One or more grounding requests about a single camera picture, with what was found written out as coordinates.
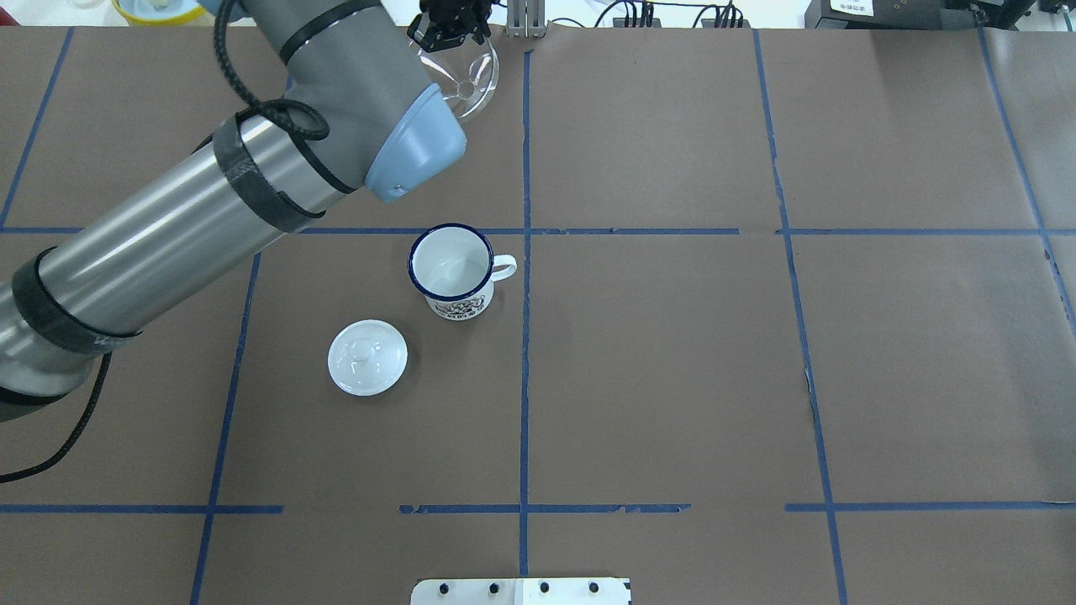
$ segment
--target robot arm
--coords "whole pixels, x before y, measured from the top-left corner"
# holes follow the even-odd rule
[[[423,0],[422,40],[489,36],[489,4]],[[229,117],[212,144],[0,283],[0,421],[63,397],[96,357],[349,193],[392,201],[463,155],[463,130],[380,2],[243,8],[287,66],[285,96],[327,133],[298,135],[317,121],[272,101]]]

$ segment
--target black clamp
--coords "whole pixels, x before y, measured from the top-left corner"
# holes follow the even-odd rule
[[[232,191],[263,221],[286,234],[294,234],[325,212],[310,212],[278,192],[265,178],[239,132],[239,122],[229,117],[213,131],[213,154]]]
[[[41,259],[49,248],[23,265],[11,278],[15,307],[26,323],[53,344],[84,355],[101,355],[128,344],[141,333],[111,334],[83,323],[53,298],[41,281]]]

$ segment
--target yellow bowl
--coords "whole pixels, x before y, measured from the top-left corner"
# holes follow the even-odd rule
[[[112,0],[112,6],[117,13],[123,15],[127,23],[132,26],[176,26],[176,25],[212,25],[213,15],[210,15],[200,4],[195,4],[189,11],[171,15],[165,18],[148,18],[146,16],[133,15],[119,5],[119,0]]]

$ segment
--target transparent bowl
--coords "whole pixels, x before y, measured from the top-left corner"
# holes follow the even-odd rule
[[[437,53],[427,53],[412,41],[411,48],[441,87],[444,101],[461,124],[490,103],[497,89],[500,62],[489,40],[478,44],[468,38],[461,46]]]

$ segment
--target yellow rim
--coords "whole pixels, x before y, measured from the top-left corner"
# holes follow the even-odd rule
[[[162,25],[183,25],[190,23],[196,18],[206,14],[206,9],[197,6],[192,11],[187,11],[182,15],[175,15],[174,17],[169,17],[167,19],[143,19],[141,17],[136,17],[134,15],[128,13],[127,11],[119,8],[119,0],[112,0],[112,5],[116,9],[121,15],[127,19],[127,23],[131,25],[144,25],[144,26],[162,26]]]

